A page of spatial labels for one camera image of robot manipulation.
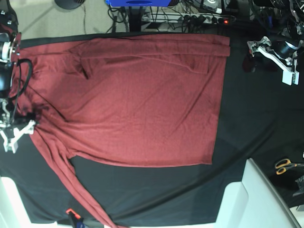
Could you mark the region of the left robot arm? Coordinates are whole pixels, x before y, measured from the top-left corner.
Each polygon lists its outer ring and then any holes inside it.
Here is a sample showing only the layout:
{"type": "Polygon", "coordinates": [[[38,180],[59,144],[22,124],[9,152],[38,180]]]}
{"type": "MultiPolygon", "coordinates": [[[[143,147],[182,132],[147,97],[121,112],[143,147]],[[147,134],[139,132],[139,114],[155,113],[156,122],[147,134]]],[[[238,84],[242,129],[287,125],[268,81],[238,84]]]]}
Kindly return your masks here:
{"type": "Polygon", "coordinates": [[[265,30],[260,40],[247,42],[244,72],[257,68],[282,70],[282,82],[297,85],[304,60],[304,2],[302,0],[250,0],[254,18],[265,30]]]}

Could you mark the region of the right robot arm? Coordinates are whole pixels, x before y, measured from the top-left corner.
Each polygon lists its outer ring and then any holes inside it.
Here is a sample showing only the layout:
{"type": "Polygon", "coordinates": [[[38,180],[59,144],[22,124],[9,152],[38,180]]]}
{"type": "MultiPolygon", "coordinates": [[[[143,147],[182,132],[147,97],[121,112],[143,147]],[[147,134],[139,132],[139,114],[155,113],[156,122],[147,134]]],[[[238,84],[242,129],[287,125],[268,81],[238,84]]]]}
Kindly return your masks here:
{"type": "Polygon", "coordinates": [[[6,152],[15,153],[18,140],[25,134],[33,134],[37,124],[34,113],[17,113],[18,99],[25,92],[33,72],[29,59],[20,58],[21,33],[18,18],[8,0],[0,2],[0,135],[6,152]],[[21,75],[21,64],[28,64],[28,75],[24,82],[18,80],[17,92],[10,96],[16,70],[21,75]]]}

